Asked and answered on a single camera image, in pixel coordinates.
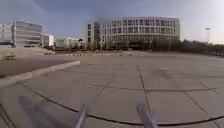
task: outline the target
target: concrete pavement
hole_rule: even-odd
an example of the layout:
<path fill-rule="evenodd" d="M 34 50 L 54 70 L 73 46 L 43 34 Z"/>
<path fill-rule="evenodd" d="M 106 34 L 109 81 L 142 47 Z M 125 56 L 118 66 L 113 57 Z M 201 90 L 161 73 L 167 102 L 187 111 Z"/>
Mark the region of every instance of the concrete pavement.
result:
<path fill-rule="evenodd" d="M 60 105 L 79 110 L 87 104 L 90 115 L 129 123 L 141 123 L 136 111 L 139 103 L 148 106 L 147 111 L 160 124 L 224 115 L 223 59 L 150 53 L 77 59 L 79 66 L 0 90 L 0 101 L 19 128 L 72 127 L 75 112 Z M 89 117 L 85 127 L 136 126 Z M 183 127 L 219 128 L 224 123 L 219 120 L 177 128 Z"/>

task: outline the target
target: pavement joint line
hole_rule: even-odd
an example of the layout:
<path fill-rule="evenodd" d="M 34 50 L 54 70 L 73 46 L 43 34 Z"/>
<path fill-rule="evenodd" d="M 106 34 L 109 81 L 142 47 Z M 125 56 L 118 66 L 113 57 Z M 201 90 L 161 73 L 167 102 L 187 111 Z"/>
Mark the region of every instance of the pavement joint line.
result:
<path fill-rule="evenodd" d="M 92 98 L 92 100 L 88 103 L 88 106 L 90 106 L 100 95 L 101 95 L 101 93 L 103 92 L 103 90 L 106 88 L 106 87 L 108 87 L 109 86 L 109 84 L 111 83 L 111 81 L 113 80 L 113 78 L 115 77 L 115 75 L 116 75 L 116 72 L 117 72 L 117 70 L 114 70 L 114 72 L 113 72 L 113 74 L 111 75 L 111 77 L 108 79 L 108 81 L 107 81 L 107 83 L 105 84 L 105 86 L 104 87 L 102 87 L 102 89 L 100 90 L 100 92 L 95 96 L 95 97 L 93 97 Z"/>
<path fill-rule="evenodd" d="M 173 83 L 174 85 L 177 85 L 180 89 L 181 89 L 181 87 L 177 84 L 177 83 L 175 83 L 173 80 L 171 80 L 171 79 L 169 79 L 169 81 L 171 82 L 171 83 Z M 186 92 L 183 92 L 191 101 L 193 101 L 194 103 L 195 103 L 195 105 L 197 105 L 202 111 L 203 111 L 203 113 L 208 117 L 208 118 L 211 118 L 210 116 L 209 116 L 209 114 L 192 98 L 192 97 L 190 97 Z M 213 123 L 218 127 L 218 128 L 220 128 L 219 127 L 219 125 L 215 122 L 215 121 L 213 121 Z"/>
<path fill-rule="evenodd" d="M 77 73 L 87 73 L 87 74 L 101 74 L 101 75 L 108 75 L 111 73 L 93 73 L 93 72 L 83 72 L 83 71 L 76 71 L 76 70 L 68 70 L 68 69 L 63 69 L 65 72 L 77 72 Z"/>
<path fill-rule="evenodd" d="M 132 91 L 144 91 L 144 89 L 134 89 L 134 88 L 121 88 L 121 87 L 106 87 L 104 85 L 99 84 L 89 84 L 86 82 L 80 82 L 81 84 L 96 86 L 96 87 L 105 87 L 105 88 L 114 88 L 114 89 L 122 89 L 122 90 L 132 90 Z M 176 90 L 162 90 L 162 89 L 145 89 L 146 92 L 199 92 L 199 91 L 211 91 L 216 89 L 223 89 L 224 87 L 218 88 L 206 88 L 206 89 L 176 89 Z"/>
<path fill-rule="evenodd" d="M 185 93 L 185 95 L 188 97 L 188 98 L 190 98 L 204 113 L 205 113 L 205 115 L 206 116 L 208 116 L 209 118 L 211 118 L 210 116 L 209 116 L 209 114 L 192 98 L 192 97 L 190 97 L 186 92 L 184 92 Z M 219 125 L 215 122 L 215 121 L 213 121 L 213 123 L 218 127 L 218 128 L 220 128 L 219 127 Z"/>
<path fill-rule="evenodd" d="M 50 73 L 50 72 L 65 69 L 65 68 L 68 68 L 68 67 L 71 67 L 71 66 L 76 66 L 76 65 L 79 65 L 79 64 L 80 64 L 80 61 L 73 61 L 73 62 L 53 65 L 53 66 L 50 66 L 50 67 L 47 67 L 47 68 L 37 69 L 37 70 L 31 71 L 31 72 L 25 72 L 25 73 L 21 73 L 21 74 L 18 74 L 18 75 L 6 77 L 6 78 L 3 78 L 3 79 L 0 79 L 0 89 L 2 87 L 9 86 L 9 85 L 12 85 L 12 84 L 15 84 L 15 83 L 27 80 L 27 79 L 38 77 L 38 76 L 41 76 L 41 75 L 44 75 L 44 74 L 47 74 L 47 73 Z"/>
<path fill-rule="evenodd" d="M 4 109 L 3 105 L 0 104 L 0 118 L 7 125 L 8 128 L 17 128 L 15 123 L 10 119 L 7 111 Z"/>
<path fill-rule="evenodd" d="M 144 85 L 144 82 L 143 82 L 143 79 L 142 79 L 142 75 L 141 75 L 141 71 L 140 71 L 140 69 L 138 67 L 138 64 L 137 64 L 137 69 L 138 69 L 138 72 L 139 72 L 139 77 L 141 79 L 141 85 L 142 85 L 142 87 L 144 89 L 145 100 L 147 102 L 147 108 L 148 108 L 149 112 L 151 112 L 150 106 L 149 106 L 149 101 L 148 101 L 148 98 L 147 98 L 147 95 L 146 95 L 145 85 Z"/>
<path fill-rule="evenodd" d="M 75 110 L 75 109 L 72 109 L 70 107 L 67 107 L 61 103 L 58 103 L 56 102 L 55 100 L 52 100 L 51 98 L 48 98 L 48 97 L 45 97 L 44 95 L 42 94 L 39 94 L 38 92 L 35 92 L 33 91 L 32 89 L 30 89 L 28 86 L 26 86 L 25 84 L 23 84 L 23 86 L 29 90 L 30 92 L 36 94 L 36 95 L 39 95 L 40 97 L 46 99 L 48 102 L 52 103 L 52 104 L 55 104 L 55 105 L 58 105 L 62 108 L 65 108 L 69 111 L 72 111 L 72 112 L 78 112 L 78 110 Z M 125 124 L 125 125 L 130 125 L 130 126 L 143 126 L 143 124 L 141 123 L 132 123 L 132 122 L 123 122 L 123 121 L 118 121 L 118 120 L 111 120 L 111 119 L 107 119 L 107 118 L 104 118 L 104 117 L 99 117 L 99 116 L 95 116 L 95 115 L 88 115 L 90 118 L 93 118 L 93 119 L 97 119 L 97 120 L 102 120 L 102 121 L 107 121 L 107 122 L 111 122 L 111 123 L 119 123 L 119 124 Z M 178 123 L 158 123 L 158 126 L 160 127 L 172 127 L 172 126 L 189 126 L 189 125 L 196 125 L 196 124 L 202 124 L 202 123 L 207 123 L 207 122 L 212 122 L 212 121 L 215 121 L 215 120 L 220 120 L 220 119 L 223 119 L 224 116 L 219 116 L 219 117 L 212 117 L 212 118 L 208 118 L 208 119 L 205 119 L 205 120 L 197 120 L 197 121 L 189 121 L 189 122 L 178 122 Z"/>

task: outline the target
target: pavement tile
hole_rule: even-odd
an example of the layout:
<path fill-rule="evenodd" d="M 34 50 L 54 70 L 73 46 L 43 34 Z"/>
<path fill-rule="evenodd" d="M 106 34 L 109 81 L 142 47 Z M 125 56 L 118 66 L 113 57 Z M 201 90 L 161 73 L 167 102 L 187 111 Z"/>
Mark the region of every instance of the pavement tile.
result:
<path fill-rule="evenodd" d="M 87 118 L 84 128 L 144 128 L 143 126 L 130 126 L 118 123 L 111 123 L 107 121 Z"/>
<path fill-rule="evenodd" d="M 0 102 L 9 118 L 18 128 L 35 128 L 30 122 L 29 110 L 42 101 L 43 98 L 31 93 L 19 84 L 7 86 L 0 90 Z"/>
<path fill-rule="evenodd" d="M 186 125 L 186 126 L 178 126 L 178 127 L 167 127 L 167 128 L 219 128 L 213 122 L 195 124 L 195 125 Z"/>
<path fill-rule="evenodd" d="M 200 80 L 208 88 L 224 87 L 224 79 L 223 78 L 201 78 Z"/>
<path fill-rule="evenodd" d="M 172 78 L 172 81 L 181 89 L 207 89 L 207 87 L 194 78 Z"/>
<path fill-rule="evenodd" d="M 0 128 L 9 128 L 1 117 L 0 117 Z"/>
<path fill-rule="evenodd" d="M 84 77 L 80 78 L 80 82 L 89 85 L 101 85 L 106 86 L 111 80 L 112 74 L 89 74 L 86 73 Z"/>
<path fill-rule="evenodd" d="M 224 97 L 214 91 L 187 92 L 197 104 L 210 116 L 224 116 Z M 224 127 L 224 120 L 219 120 L 218 125 Z"/>
<path fill-rule="evenodd" d="M 135 76 L 135 77 L 139 77 L 139 71 L 137 69 L 118 70 L 116 72 L 116 75 L 118 75 L 118 76 Z"/>
<path fill-rule="evenodd" d="M 179 87 L 175 86 L 166 78 L 149 78 L 142 77 L 145 89 L 147 90 L 177 90 Z"/>
<path fill-rule="evenodd" d="M 72 109 L 79 110 L 82 105 L 91 104 L 92 100 L 96 98 L 102 89 L 102 87 L 76 84 L 64 88 L 60 93 L 55 94 L 50 98 Z"/>
<path fill-rule="evenodd" d="M 104 89 L 90 105 L 90 113 L 107 119 L 140 123 L 138 104 L 147 104 L 143 91 Z"/>
<path fill-rule="evenodd" d="M 110 74 L 114 72 L 113 68 L 108 68 L 105 66 L 102 67 L 72 67 L 66 70 L 73 71 L 73 72 L 85 72 L 85 73 L 96 73 L 96 74 Z"/>
<path fill-rule="evenodd" d="M 208 119 L 207 115 L 182 92 L 150 92 L 147 94 L 152 116 L 161 123 L 177 123 Z"/>
<path fill-rule="evenodd" d="M 143 89 L 140 76 L 118 76 L 116 75 L 108 87 Z"/>
<path fill-rule="evenodd" d="M 49 79 L 46 77 L 37 77 L 22 82 L 32 91 L 37 92 L 46 97 L 60 93 L 69 84 L 63 83 L 60 79 Z"/>
<path fill-rule="evenodd" d="M 43 101 L 31 109 L 30 120 L 36 128 L 72 128 L 76 113 L 49 101 Z"/>

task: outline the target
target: building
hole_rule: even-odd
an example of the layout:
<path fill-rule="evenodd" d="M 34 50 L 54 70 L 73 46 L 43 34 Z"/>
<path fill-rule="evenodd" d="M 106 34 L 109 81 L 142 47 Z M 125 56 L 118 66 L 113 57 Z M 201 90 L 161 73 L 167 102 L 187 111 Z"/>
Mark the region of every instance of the building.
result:
<path fill-rule="evenodd" d="M 52 35 L 42 35 L 42 47 L 48 47 L 54 45 L 54 36 Z"/>
<path fill-rule="evenodd" d="M 12 40 L 15 47 L 39 47 L 42 43 L 41 25 L 14 21 L 12 31 Z"/>
<path fill-rule="evenodd" d="M 56 39 L 55 46 L 57 48 L 70 48 L 74 46 L 79 46 L 79 39 L 59 38 L 59 39 Z"/>
<path fill-rule="evenodd" d="M 87 25 L 87 46 L 91 49 L 97 49 L 100 42 L 100 24 L 99 22 L 90 22 Z"/>
<path fill-rule="evenodd" d="M 0 44 L 12 44 L 11 24 L 0 24 Z"/>
<path fill-rule="evenodd" d="M 88 24 L 87 42 L 122 47 L 141 47 L 153 40 L 179 40 L 180 22 L 166 17 L 123 17 L 100 20 Z"/>

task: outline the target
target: white building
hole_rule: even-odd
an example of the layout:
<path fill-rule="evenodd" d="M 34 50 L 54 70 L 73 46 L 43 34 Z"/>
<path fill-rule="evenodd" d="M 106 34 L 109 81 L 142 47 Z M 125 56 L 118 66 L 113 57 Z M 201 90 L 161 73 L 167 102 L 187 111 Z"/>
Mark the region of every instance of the white building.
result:
<path fill-rule="evenodd" d="M 61 47 L 61 48 L 69 48 L 75 45 L 79 46 L 79 39 L 59 38 L 59 39 L 56 39 L 55 45 L 56 47 Z"/>
<path fill-rule="evenodd" d="M 152 42 L 154 39 L 180 39 L 180 22 L 166 17 L 123 17 L 88 24 L 87 42 L 127 44 Z"/>
<path fill-rule="evenodd" d="M 42 47 L 48 47 L 54 45 L 54 36 L 53 35 L 42 35 Z"/>
<path fill-rule="evenodd" d="M 13 43 L 16 47 L 39 47 L 42 43 L 42 25 L 14 21 L 12 25 Z"/>
<path fill-rule="evenodd" d="M 12 43 L 12 25 L 0 24 L 0 41 Z"/>
<path fill-rule="evenodd" d="M 100 24 L 99 22 L 91 21 L 87 25 L 87 33 L 86 33 L 86 45 L 97 47 L 100 42 Z"/>

